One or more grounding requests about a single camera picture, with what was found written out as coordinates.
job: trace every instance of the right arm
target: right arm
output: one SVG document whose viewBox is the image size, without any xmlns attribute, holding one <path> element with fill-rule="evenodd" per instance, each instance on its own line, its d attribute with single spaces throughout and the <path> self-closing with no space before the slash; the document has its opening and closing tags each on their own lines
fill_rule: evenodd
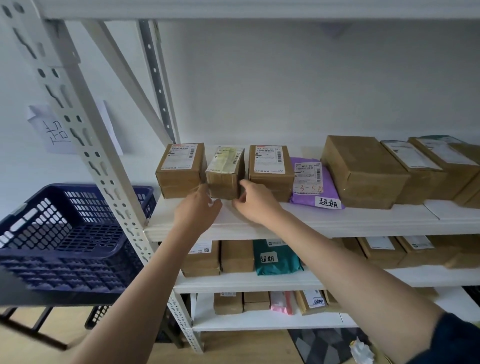
<svg viewBox="0 0 480 364">
<path fill-rule="evenodd" d="M 413 288 L 282 209 L 263 185 L 243 180 L 233 206 L 285 241 L 363 331 L 397 364 L 430 347 L 444 311 Z"/>
</svg>

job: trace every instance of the purple package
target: purple package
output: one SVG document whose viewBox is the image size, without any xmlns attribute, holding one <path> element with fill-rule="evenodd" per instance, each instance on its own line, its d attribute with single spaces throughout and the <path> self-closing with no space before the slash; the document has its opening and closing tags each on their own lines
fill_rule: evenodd
<svg viewBox="0 0 480 364">
<path fill-rule="evenodd" d="M 290 202 L 329 209 L 343 209 L 332 176 L 318 159 L 290 158 L 295 172 Z"/>
</svg>

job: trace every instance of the hand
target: hand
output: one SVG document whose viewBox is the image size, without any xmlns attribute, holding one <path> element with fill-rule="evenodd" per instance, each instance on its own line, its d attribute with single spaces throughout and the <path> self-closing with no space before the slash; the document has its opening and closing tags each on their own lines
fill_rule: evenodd
<svg viewBox="0 0 480 364">
<path fill-rule="evenodd" d="M 210 207 L 212 199 L 207 192 L 208 185 L 201 184 L 196 192 L 191 193 L 180 202 L 174 213 L 173 226 L 175 228 L 188 229 L 200 236 L 212 226 L 222 208 L 222 201 L 217 199 Z"/>
<path fill-rule="evenodd" d="M 249 180 L 241 180 L 240 184 L 245 188 L 245 192 L 239 199 L 233 200 L 232 205 L 248 220 L 266 225 L 283 211 L 272 192 L 263 184 Z"/>
</svg>

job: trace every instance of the blue plastic basket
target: blue plastic basket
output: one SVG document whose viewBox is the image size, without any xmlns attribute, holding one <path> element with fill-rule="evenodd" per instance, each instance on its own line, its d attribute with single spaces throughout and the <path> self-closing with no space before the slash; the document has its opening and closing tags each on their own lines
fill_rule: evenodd
<svg viewBox="0 0 480 364">
<path fill-rule="evenodd" d="M 134 186 L 149 218 L 153 188 Z M 143 268 L 97 186 L 51 184 L 0 221 L 0 266 L 33 290 L 123 292 Z"/>
</svg>

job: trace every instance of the green plastic mailer bag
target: green plastic mailer bag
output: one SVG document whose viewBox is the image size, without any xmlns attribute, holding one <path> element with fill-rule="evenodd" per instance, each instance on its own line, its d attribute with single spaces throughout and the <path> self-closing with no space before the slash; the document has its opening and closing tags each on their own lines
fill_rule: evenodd
<svg viewBox="0 0 480 364">
<path fill-rule="evenodd" d="M 257 276 L 293 273 L 303 270 L 299 257 L 280 239 L 253 241 Z"/>
</svg>

